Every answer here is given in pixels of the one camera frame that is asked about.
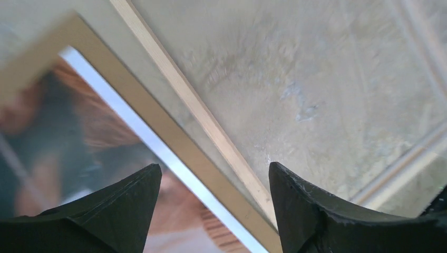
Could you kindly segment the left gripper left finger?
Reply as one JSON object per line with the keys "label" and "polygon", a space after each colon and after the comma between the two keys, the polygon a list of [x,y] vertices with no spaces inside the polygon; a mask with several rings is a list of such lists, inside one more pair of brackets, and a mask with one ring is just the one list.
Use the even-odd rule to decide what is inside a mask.
{"label": "left gripper left finger", "polygon": [[1,221],[1,252],[143,252],[161,168],[151,164],[37,216]]}

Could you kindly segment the printed photo with white border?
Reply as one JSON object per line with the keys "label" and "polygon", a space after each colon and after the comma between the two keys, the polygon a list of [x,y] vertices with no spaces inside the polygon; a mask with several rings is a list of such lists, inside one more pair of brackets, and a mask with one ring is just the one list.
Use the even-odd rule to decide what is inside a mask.
{"label": "printed photo with white border", "polygon": [[251,252],[62,57],[1,104],[1,221],[83,198],[157,164],[143,252]]}

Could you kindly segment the wooden picture frame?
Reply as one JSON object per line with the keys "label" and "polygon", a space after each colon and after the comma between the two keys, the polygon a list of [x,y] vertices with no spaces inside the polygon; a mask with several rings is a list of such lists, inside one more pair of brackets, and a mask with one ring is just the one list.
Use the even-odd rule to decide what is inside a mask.
{"label": "wooden picture frame", "polygon": [[[112,1],[112,5],[146,51],[147,59],[151,60],[149,72],[154,74],[156,79],[149,81],[148,75],[144,74],[142,78],[145,86],[216,167],[271,223],[275,223],[276,218],[268,179],[271,162],[266,166],[266,181],[262,181],[203,103],[133,2]],[[420,68],[430,81],[432,89],[438,92],[446,106],[444,82],[438,81],[434,74],[424,70],[424,62],[415,56],[412,40],[408,38],[403,27],[405,7],[412,6],[413,2],[389,1],[389,3],[389,8],[403,31],[414,57],[420,63]],[[415,217],[422,212],[432,197],[442,190],[446,177],[446,170],[442,168],[442,164],[445,162],[446,119],[430,130],[418,143],[411,146],[351,198],[343,199],[370,209],[398,216]]]}

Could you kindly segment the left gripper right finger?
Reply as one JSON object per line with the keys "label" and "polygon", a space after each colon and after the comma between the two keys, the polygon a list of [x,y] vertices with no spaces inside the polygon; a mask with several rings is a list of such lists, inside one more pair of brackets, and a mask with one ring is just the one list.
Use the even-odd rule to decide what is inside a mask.
{"label": "left gripper right finger", "polygon": [[446,252],[446,191],[418,217],[346,201],[279,162],[269,184],[283,252]]}

